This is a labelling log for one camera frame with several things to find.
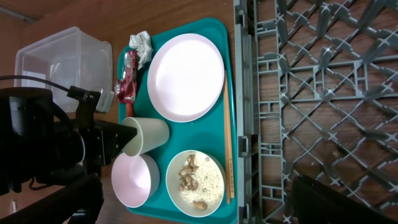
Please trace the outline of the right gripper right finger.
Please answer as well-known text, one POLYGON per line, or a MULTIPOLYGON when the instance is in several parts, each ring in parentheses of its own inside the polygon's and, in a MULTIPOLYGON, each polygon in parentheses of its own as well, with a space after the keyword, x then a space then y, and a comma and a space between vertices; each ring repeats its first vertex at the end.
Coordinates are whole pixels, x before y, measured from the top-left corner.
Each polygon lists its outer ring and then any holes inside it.
POLYGON ((307 175, 294 179, 291 196, 294 215, 299 223, 397 223, 307 175))

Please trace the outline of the white bowl with food scraps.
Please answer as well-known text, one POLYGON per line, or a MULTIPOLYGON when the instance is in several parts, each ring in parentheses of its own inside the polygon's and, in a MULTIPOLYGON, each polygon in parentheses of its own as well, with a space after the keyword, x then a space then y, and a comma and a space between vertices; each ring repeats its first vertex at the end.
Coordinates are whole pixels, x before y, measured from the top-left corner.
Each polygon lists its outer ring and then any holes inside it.
POLYGON ((225 171, 210 154, 196 150, 178 153, 170 161, 165 183, 173 204, 184 214, 209 217, 221 205, 226 191, 225 171))

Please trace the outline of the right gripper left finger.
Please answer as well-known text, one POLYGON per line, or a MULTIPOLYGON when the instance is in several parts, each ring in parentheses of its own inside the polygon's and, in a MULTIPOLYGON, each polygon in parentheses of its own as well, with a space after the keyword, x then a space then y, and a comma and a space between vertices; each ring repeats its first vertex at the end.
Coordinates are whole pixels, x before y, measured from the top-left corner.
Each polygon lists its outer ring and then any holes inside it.
POLYGON ((7 223, 95 223, 104 202, 97 174, 82 177, 49 196, 1 219, 7 223))

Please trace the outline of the pink bowl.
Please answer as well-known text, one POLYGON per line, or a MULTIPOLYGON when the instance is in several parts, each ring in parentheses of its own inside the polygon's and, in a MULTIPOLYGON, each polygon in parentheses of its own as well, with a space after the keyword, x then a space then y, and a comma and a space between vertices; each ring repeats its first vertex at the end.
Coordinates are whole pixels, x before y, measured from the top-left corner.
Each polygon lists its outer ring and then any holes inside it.
POLYGON ((112 167, 111 183, 118 200, 129 208, 142 206, 160 184, 158 165, 151 156, 120 154, 112 167))

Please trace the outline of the cream plastic cup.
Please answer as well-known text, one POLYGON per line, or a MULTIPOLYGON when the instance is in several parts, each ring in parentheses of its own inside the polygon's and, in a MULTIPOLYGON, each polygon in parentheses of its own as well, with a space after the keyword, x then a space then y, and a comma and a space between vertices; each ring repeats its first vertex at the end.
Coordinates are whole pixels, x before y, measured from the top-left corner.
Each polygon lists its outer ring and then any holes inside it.
POLYGON ((128 156, 138 156, 165 144, 170 136, 167 123, 156 118, 123 119, 122 125, 136 128, 137 134, 123 148, 128 156))

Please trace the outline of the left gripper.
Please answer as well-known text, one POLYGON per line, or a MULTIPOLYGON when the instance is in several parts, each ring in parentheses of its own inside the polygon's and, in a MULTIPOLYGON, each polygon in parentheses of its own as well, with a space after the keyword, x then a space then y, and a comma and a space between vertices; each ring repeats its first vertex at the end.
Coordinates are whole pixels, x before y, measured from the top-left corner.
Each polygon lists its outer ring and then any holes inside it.
POLYGON ((88 173, 101 173, 101 168, 112 163, 124 146, 137 134, 136 128, 94 118, 100 91, 89 91, 76 86, 69 88, 68 97, 78 100, 74 128, 84 146, 88 173))

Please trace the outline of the large pink plate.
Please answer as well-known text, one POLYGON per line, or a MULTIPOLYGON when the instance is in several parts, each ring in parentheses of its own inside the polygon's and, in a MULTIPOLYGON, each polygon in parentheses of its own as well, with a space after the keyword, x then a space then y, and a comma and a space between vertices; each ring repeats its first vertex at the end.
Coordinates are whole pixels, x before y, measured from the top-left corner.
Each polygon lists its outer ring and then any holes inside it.
POLYGON ((147 90, 155 110, 169 121, 186 123, 204 116, 224 85, 223 58, 199 34, 182 34, 161 46, 151 61, 147 90))

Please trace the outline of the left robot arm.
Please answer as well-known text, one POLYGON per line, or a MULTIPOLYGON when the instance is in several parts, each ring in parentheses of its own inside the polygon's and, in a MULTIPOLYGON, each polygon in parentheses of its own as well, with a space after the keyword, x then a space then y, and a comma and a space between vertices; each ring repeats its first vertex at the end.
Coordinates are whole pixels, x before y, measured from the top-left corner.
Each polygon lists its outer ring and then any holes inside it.
POLYGON ((94 119, 102 93, 71 86, 67 95, 78 100, 73 119, 48 89, 1 90, 1 194, 31 179, 66 186, 99 173, 136 136, 136 128, 94 119))

